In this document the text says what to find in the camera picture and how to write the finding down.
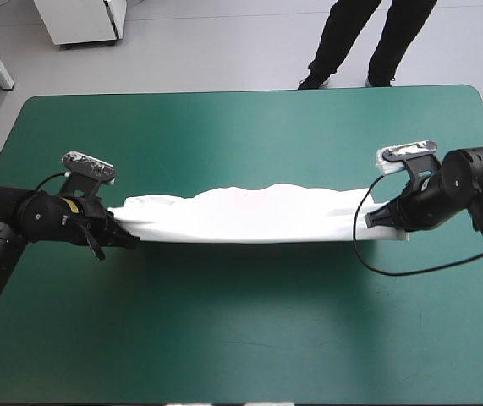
black pants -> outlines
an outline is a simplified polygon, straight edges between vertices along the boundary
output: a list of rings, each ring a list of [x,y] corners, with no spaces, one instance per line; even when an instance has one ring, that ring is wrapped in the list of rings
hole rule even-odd
[[[348,55],[381,0],[338,0],[330,11],[316,58],[309,69],[329,76]],[[418,35],[436,0],[393,0],[378,47],[369,62],[371,83],[389,82],[410,42]]]

floor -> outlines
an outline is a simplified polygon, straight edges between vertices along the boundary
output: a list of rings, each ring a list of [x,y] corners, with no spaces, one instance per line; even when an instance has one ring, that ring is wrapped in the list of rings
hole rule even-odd
[[[390,2],[382,2],[329,86],[363,85]],[[11,0],[0,7],[0,57],[16,86],[0,91],[0,150],[31,96],[293,89],[307,74],[330,4],[129,0],[116,46],[61,50],[32,0]],[[483,0],[439,0],[394,84],[469,84],[483,97]]]

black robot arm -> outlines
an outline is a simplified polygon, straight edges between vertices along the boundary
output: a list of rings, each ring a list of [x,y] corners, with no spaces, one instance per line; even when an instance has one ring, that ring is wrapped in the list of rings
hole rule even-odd
[[[483,235],[483,147],[450,151],[441,164],[434,143],[414,144],[423,145],[421,151],[404,153],[405,145],[383,150],[382,158],[401,162],[410,181],[399,196],[365,216],[367,226],[429,230],[467,209]]]
[[[112,165],[79,152],[63,157],[68,169],[60,192],[0,187],[0,294],[28,242],[63,241],[89,245],[100,260],[102,246],[135,248],[126,232],[96,195],[115,179]]]

white cloth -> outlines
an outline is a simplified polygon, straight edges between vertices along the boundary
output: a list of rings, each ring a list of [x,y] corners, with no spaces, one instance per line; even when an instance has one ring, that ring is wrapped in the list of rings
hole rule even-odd
[[[285,243],[351,241],[354,212],[367,189],[344,192],[274,184],[263,190],[214,189],[196,197],[129,197],[110,208],[130,233],[145,241]],[[361,209],[358,239],[408,239],[389,227],[367,228],[364,214],[380,207],[371,196]]]

person's leg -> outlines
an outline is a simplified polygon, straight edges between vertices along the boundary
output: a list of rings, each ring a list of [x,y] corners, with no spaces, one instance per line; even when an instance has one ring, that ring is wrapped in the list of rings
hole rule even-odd
[[[381,39],[369,62],[368,80],[371,85],[389,85],[435,3],[436,0],[393,0]]]
[[[309,65],[312,74],[327,78],[337,72],[380,3],[381,0],[338,0],[333,4],[315,60]]]

